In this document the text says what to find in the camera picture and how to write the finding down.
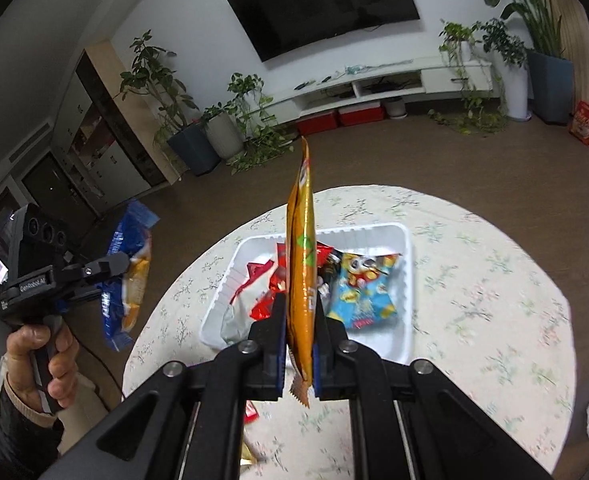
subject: white tv cabinet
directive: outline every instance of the white tv cabinet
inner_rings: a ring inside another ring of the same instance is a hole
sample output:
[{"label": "white tv cabinet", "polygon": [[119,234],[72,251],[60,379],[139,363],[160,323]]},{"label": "white tv cabinet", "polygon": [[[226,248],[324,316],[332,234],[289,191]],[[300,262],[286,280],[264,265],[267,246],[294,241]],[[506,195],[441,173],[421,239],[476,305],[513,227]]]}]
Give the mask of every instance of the white tv cabinet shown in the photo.
[{"label": "white tv cabinet", "polygon": [[[492,90],[491,63],[472,60],[464,65],[471,85],[481,91]],[[402,83],[404,88],[387,92],[367,90],[369,85],[382,78]],[[369,101],[413,94],[459,92],[461,89],[462,81],[455,67],[448,66],[442,57],[420,57],[355,75],[345,73],[325,83],[316,82],[300,90],[267,93],[273,100],[265,109],[276,117],[278,124],[283,124],[334,108]]]}]

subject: blue snack bag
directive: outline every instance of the blue snack bag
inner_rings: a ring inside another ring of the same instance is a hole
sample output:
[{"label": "blue snack bag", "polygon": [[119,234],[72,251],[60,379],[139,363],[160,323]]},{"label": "blue snack bag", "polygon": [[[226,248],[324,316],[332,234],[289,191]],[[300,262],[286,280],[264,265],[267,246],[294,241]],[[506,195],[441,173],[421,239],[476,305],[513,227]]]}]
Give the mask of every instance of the blue snack bag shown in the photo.
[{"label": "blue snack bag", "polygon": [[99,284],[104,336],[112,348],[123,350],[132,342],[134,326],[148,279],[152,257],[150,228],[159,217],[141,202],[128,204],[124,217],[114,231],[108,254],[123,251],[130,256],[130,267],[121,277]]},{"label": "blue snack bag", "polygon": [[397,309],[388,295],[388,278],[398,258],[344,253],[328,317],[347,330],[394,319]]}]

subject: black sleeve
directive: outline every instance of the black sleeve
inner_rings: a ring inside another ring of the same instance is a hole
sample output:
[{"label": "black sleeve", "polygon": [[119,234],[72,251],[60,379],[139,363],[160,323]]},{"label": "black sleeve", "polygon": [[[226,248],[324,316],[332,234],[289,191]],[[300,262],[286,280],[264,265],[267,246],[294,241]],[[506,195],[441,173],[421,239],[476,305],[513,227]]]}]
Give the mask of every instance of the black sleeve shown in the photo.
[{"label": "black sleeve", "polygon": [[12,404],[5,388],[0,395],[0,465],[12,480],[35,480],[57,458],[63,424],[42,428],[27,420]]}]

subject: cable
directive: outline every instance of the cable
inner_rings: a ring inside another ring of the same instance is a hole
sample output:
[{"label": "cable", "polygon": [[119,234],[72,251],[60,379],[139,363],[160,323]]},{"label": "cable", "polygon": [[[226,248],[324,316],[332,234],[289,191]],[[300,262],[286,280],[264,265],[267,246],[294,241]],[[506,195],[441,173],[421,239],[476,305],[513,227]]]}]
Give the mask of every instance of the cable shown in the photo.
[{"label": "cable", "polygon": [[[108,372],[108,375],[110,375],[111,379],[114,381],[114,386],[116,386],[116,389],[119,390],[119,393],[121,393],[121,398],[125,399],[126,396],[124,395],[123,389],[121,389],[121,384],[119,384],[119,381],[116,380],[116,377],[110,371],[110,368],[108,368],[108,365],[105,364],[105,362],[103,362],[101,360],[101,357],[99,357],[97,354],[95,354],[95,352],[93,352],[92,350],[90,350],[90,348],[88,348],[86,345],[84,345],[84,343],[81,341],[81,339],[79,339],[77,337],[77,335],[72,331],[72,329],[70,328],[70,325],[68,325],[68,328],[70,329],[70,333],[72,334],[73,338],[75,338],[77,340],[77,342],[79,343],[79,346],[81,346],[87,353],[89,353],[91,356],[93,356],[99,362],[99,364],[101,364],[101,366],[103,366],[105,368],[105,370]],[[101,402],[103,402],[104,405],[106,404],[106,401],[101,399],[101,397],[99,397],[99,399],[101,400]]]}]

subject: red storage box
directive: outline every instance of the red storage box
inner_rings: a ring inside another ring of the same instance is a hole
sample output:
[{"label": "red storage box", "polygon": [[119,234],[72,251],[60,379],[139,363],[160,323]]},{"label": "red storage box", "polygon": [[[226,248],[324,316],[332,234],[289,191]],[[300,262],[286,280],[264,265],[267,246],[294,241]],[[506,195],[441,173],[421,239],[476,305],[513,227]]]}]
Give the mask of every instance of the red storage box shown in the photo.
[{"label": "red storage box", "polygon": [[360,105],[346,106],[339,109],[339,121],[343,126],[374,123],[385,119],[385,112],[380,101]]},{"label": "red storage box", "polygon": [[320,112],[297,121],[297,129],[299,129],[299,133],[302,134],[303,137],[317,134],[318,132],[334,130],[339,127],[337,116],[337,110]]}]

